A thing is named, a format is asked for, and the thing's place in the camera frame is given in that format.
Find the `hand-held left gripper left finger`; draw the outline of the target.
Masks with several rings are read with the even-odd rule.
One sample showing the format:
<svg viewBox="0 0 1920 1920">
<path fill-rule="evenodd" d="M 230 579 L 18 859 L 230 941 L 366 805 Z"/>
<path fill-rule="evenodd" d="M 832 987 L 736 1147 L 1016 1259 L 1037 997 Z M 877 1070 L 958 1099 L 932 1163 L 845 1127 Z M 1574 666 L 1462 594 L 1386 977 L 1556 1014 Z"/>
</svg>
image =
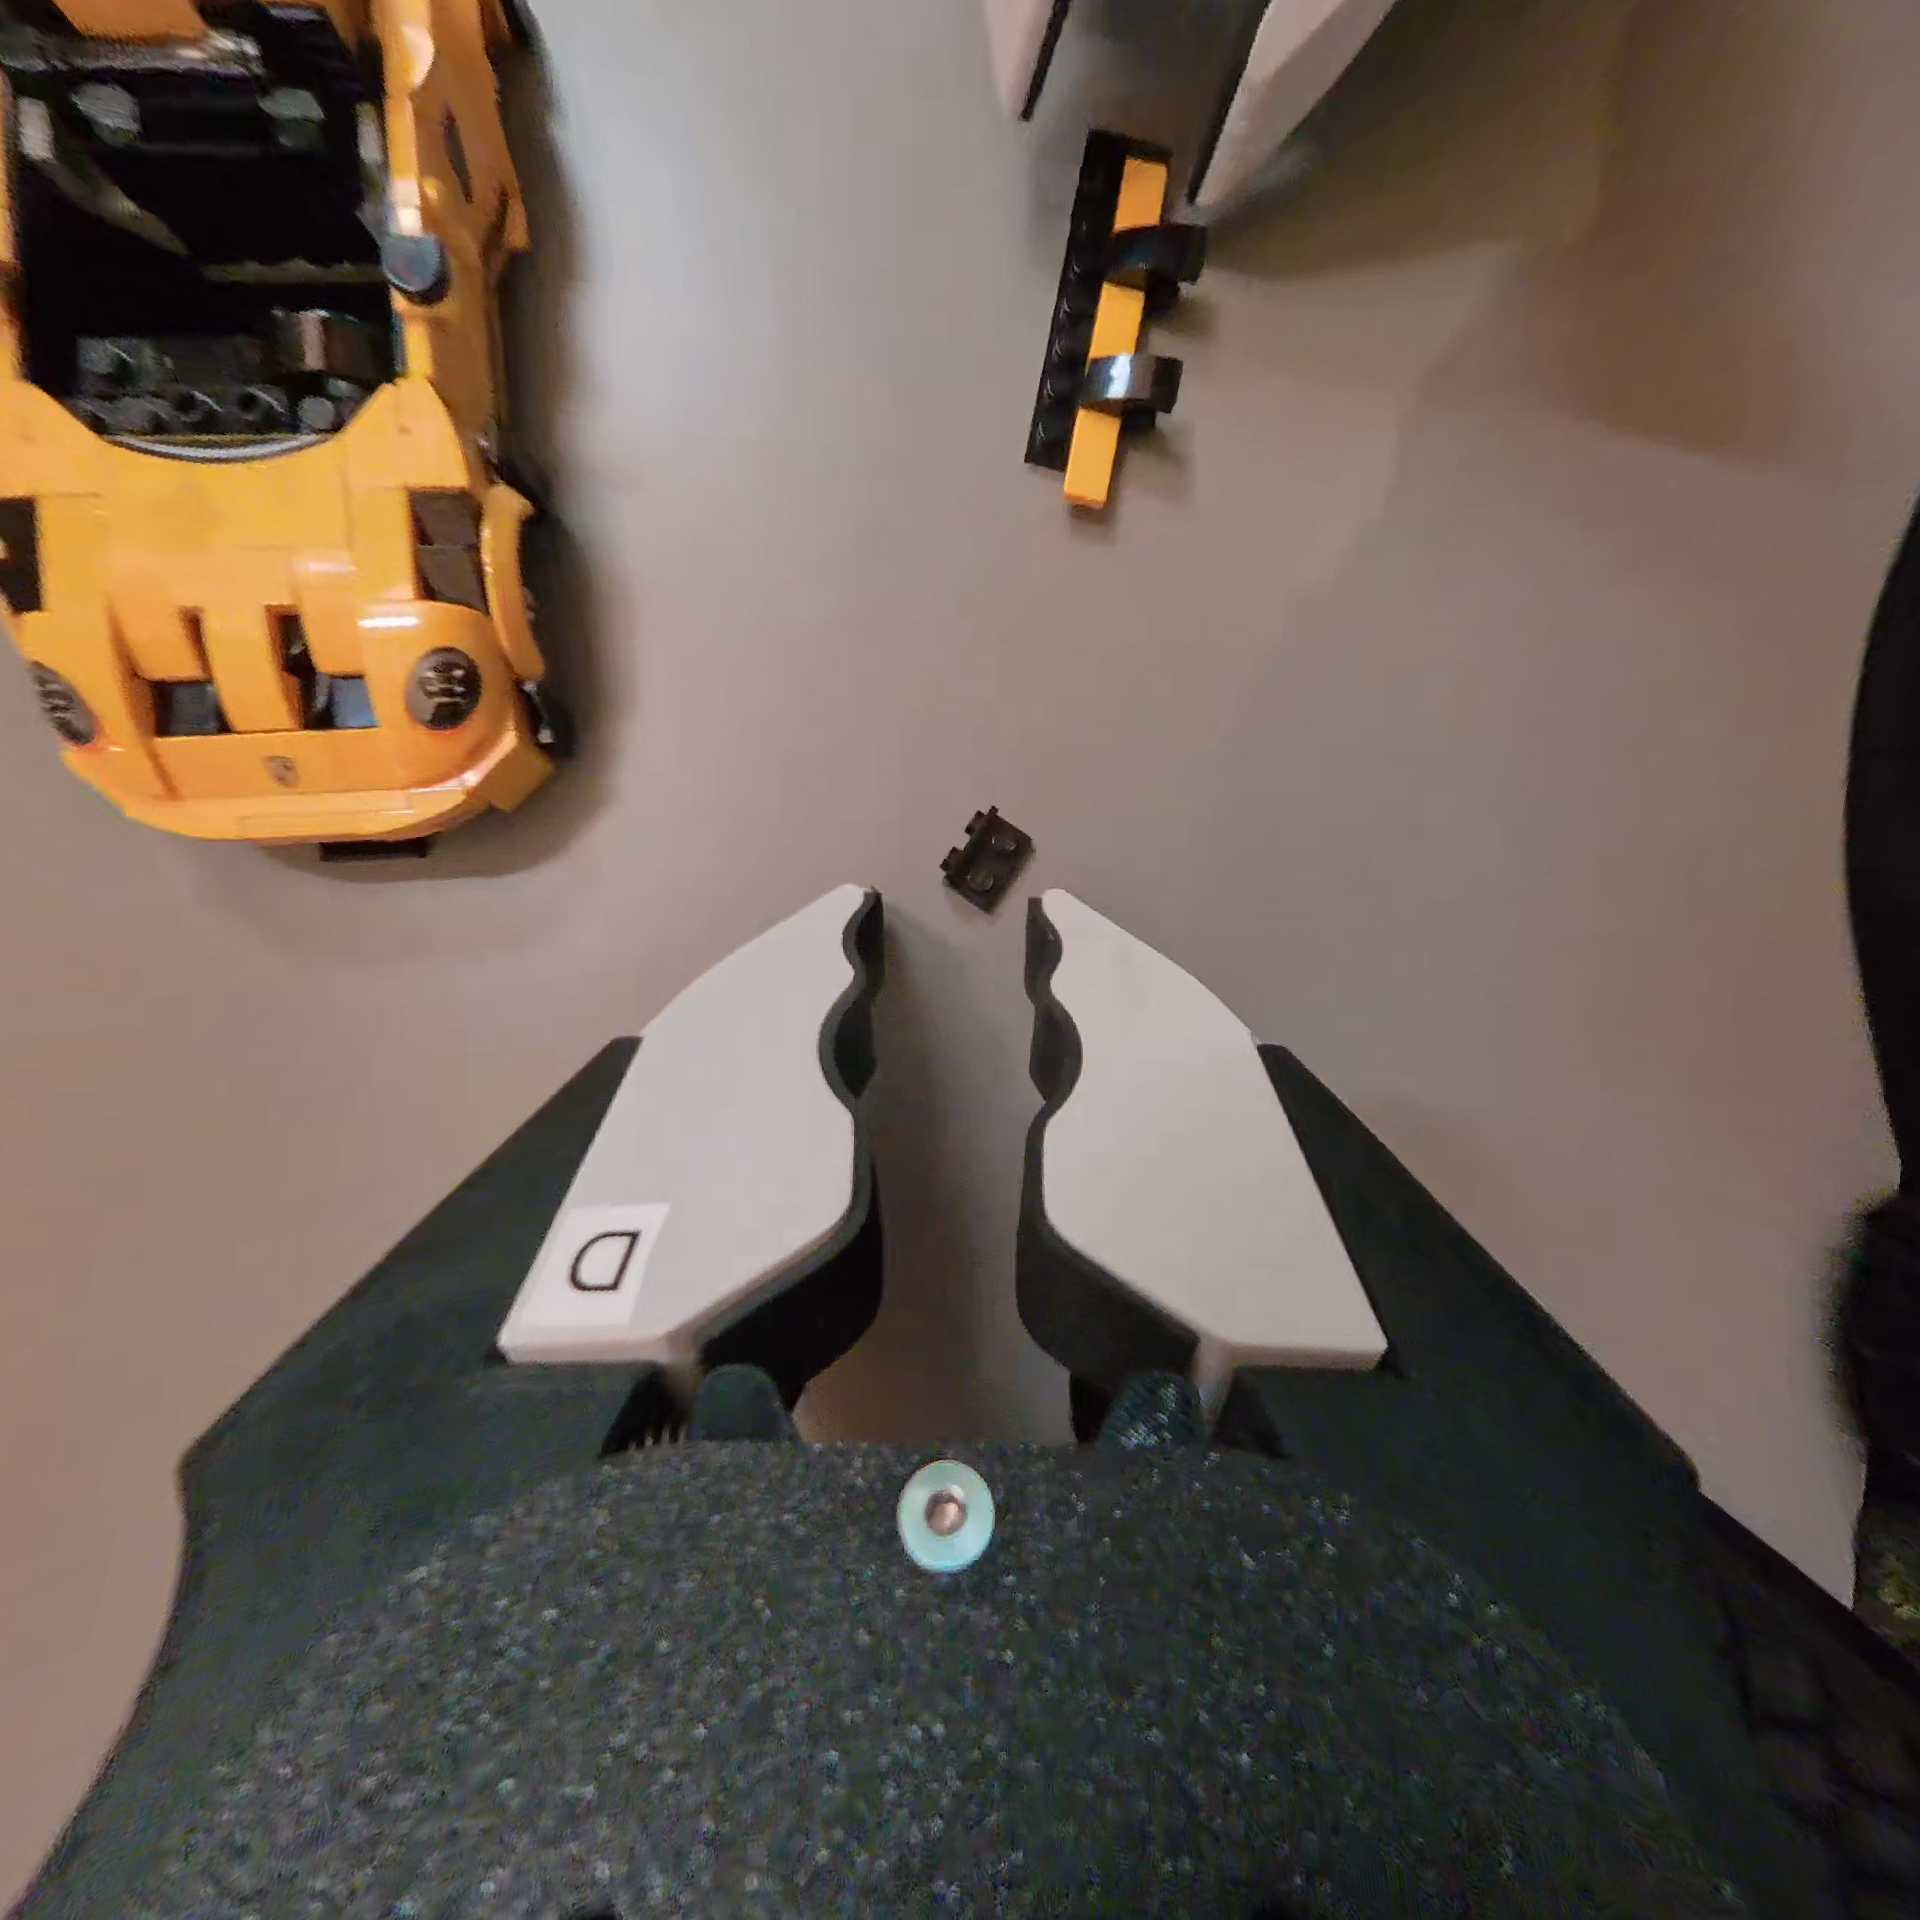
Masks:
<svg viewBox="0 0 1920 1920">
<path fill-rule="evenodd" d="M 514 1365 L 712 1365 L 872 1206 L 880 893 L 839 884 L 640 1033 L 495 1333 Z"/>
</svg>

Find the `yellow lego car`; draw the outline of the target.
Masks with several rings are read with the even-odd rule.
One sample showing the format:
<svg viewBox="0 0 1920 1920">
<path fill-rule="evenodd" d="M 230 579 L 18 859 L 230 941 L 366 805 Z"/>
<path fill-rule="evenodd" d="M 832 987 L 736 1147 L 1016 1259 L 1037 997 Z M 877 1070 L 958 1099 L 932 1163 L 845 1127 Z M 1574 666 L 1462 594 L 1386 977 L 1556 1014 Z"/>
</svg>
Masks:
<svg viewBox="0 0 1920 1920">
<path fill-rule="evenodd" d="M 570 753 L 523 581 L 500 2 L 5 4 L 5 636 L 211 844 L 424 849 Z"/>
</svg>

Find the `person's dark clothed torso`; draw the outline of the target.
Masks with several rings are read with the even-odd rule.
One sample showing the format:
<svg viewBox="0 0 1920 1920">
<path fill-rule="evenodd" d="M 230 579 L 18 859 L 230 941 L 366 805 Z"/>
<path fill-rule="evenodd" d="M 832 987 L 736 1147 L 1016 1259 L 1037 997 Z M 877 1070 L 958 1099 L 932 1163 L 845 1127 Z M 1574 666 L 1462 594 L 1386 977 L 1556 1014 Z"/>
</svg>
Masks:
<svg viewBox="0 0 1920 1920">
<path fill-rule="evenodd" d="M 1832 1313 L 1866 1460 L 1856 1614 L 1917 1650 L 1917 516 L 1868 626 L 1843 805 L 1843 869 L 1893 1189 L 1856 1221 Z"/>
</svg>

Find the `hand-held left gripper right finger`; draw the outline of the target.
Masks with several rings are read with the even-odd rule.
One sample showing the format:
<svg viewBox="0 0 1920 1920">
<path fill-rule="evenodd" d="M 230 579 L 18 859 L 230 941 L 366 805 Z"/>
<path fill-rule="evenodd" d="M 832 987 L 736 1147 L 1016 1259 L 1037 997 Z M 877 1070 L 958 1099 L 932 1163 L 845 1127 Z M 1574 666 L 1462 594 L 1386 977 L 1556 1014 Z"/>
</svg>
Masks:
<svg viewBox="0 0 1920 1920">
<path fill-rule="evenodd" d="M 1370 1374 L 1388 1334 L 1253 1028 L 1064 890 L 1027 908 L 1019 1314 L 1069 1374 Z"/>
</svg>

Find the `black yellow lego plate assembly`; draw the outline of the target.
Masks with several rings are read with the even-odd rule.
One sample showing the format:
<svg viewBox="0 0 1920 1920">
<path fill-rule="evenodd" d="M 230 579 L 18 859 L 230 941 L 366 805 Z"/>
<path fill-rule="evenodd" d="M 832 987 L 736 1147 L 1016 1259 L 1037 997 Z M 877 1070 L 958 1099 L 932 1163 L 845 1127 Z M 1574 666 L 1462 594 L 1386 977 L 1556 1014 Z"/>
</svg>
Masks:
<svg viewBox="0 0 1920 1920">
<path fill-rule="evenodd" d="M 1144 339 L 1210 263 L 1210 229 L 1168 213 L 1170 157 L 1163 223 L 1112 233 L 1119 155 L 1133 143 L 1166 150 L 1139 137 L 1090 131 L 1071 194 L 1063 270 L 1023 434 L 1023 465 L 1059 474 L 1063 490 L 1076 410 L 1122 414 L 1122 452 L 1125 443 L 1157 430 L 1178 404 L 1184 362 L 1147 349 Z"/>
</svg>

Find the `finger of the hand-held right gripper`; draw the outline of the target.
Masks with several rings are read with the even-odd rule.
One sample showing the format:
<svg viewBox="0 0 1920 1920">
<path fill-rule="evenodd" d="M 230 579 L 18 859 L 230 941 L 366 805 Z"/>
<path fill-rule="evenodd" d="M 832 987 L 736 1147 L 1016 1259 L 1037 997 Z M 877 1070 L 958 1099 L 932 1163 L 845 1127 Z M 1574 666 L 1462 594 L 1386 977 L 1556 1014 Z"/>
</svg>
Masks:
<svg viewBox="0 0 1920 1920">
<path fill-rule="evenodd" d="M 1188 173 L 1188 211 L 1212 223 L 1301 186 L 1314 117 L 1395 2 L 1262 2 L 1231 26 Z"/>
<path fill-rule="evenodd" d="M 1069 12 L 1067 0 L 980 4 L 997 100 L 1016 122 L 1037 108 Z"/>
</svg>

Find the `small black lego clip plate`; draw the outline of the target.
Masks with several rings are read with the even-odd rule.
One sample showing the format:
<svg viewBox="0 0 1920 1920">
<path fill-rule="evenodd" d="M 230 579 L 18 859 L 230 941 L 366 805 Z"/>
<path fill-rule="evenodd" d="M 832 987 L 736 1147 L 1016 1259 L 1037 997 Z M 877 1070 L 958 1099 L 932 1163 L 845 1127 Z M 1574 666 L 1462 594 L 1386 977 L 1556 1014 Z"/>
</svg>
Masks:
<svg viewBox="0 0 1920 1920">
<path fill-rule="evenodd" d="M 980 915 L 999 911 L 1036 855 L 1030 833 L 1011 823 L 999 807 L 971 817 L 962 842 L 941 859 L 941 882 Z"/>
</svg>

